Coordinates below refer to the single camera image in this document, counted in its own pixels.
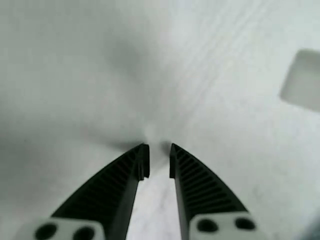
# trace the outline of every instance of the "screw hole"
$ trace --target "screw hole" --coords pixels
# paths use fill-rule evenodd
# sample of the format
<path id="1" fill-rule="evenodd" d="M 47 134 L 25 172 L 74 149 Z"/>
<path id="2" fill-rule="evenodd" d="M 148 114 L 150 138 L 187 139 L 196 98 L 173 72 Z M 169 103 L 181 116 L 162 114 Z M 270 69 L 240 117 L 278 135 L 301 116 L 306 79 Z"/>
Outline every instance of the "screw hole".
<path id="1" fill-rule="evenodd" d="M 73 240 L 92 240 L 94 236 L 95 230 L 92 227 L 84 226 L 74 233 Z"/>
<path id="2" fill-rule="evenodd" d="M 210 219 L 202 219 L 198 222 L 197 228 L 200 232 L 214 233 L 218 231 L 218 225 Z"/>
<path id="3" fill-rule="evenodd" d="M 256 228 L 256 225 L 252 220 L 244 217 L 237 218 L 235 220 L 235 226 L 242 230 L 254 230 Z"/>
<path id="4" fill-rule="evenodd" d="M 58 227 L 56 224 L 54 223 L 46 223 L 44 225 L 42 225 L 41 227 L 39 227 L 36 231 L 35 231 L 35 239 L 37 240 L 48 240 L 50 238 L 52 238 L 56 231 L 57 231 Z"/>

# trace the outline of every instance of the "textured white surface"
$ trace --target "textured white surface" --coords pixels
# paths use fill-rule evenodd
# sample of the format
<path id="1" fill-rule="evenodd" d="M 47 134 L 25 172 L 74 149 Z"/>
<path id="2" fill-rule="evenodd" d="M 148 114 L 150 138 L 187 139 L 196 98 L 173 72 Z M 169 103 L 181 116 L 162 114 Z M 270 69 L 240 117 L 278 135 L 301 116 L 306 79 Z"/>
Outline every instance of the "textured white surface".
<path id="1" fill-rule="evenodd" d="M 179 239 L 166 142 L 218 174 L 273 239 L 319 213 L 320 115 L 280 92 L 320 50 L 318 0 L 2 0 L 0 233 L 11 239 L 138 142 L 128 239 Z"/>

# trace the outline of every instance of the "white surface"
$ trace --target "white surface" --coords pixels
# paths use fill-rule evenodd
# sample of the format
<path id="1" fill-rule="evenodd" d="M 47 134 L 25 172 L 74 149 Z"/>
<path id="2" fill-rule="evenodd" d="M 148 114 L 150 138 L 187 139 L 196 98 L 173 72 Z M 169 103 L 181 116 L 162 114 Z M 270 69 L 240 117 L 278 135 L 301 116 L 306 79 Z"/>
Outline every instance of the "white surface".
<path id="1" fill-rule="evenodd" d="M 318 0 L 0 2 L 0 233 L 47 217 L 137 142 L 128 239 L 179 239 L 163 141 L 217 173 L 273 239 L 319 213 L 320 115 L 280 92 L 320 50 Z"/>
<path id="2" fill-rule="evenodd" d="M 266 240 L 266 236 L 260 231 L 259 226 L 255 229 L 239 229 L 236 227 L 237 219 L 246 219 L 255 223 L 254 217 L 247 212 L 228 212 L 217 214 L 199 214 L 192 218 L 189 229 L 190 240 Z M 202 220 L 211 220 L 217 225 L 213 232 L 200 231 L 198 224 Z"/>
<path id="3" fill-rule="evenodd" d="M 35 219 L 26 222 L 17 230 L 13 240 L 37 240 L 35 237 L 37 230 L 46 224 L 56 226 L 56 232 L 49 238 L 50 240 L 73 240 L 75 233 L 82 228 L 94 231 L 92 240 L 106 240 L 104 229 L 99 222 L 64 218 Z"/>

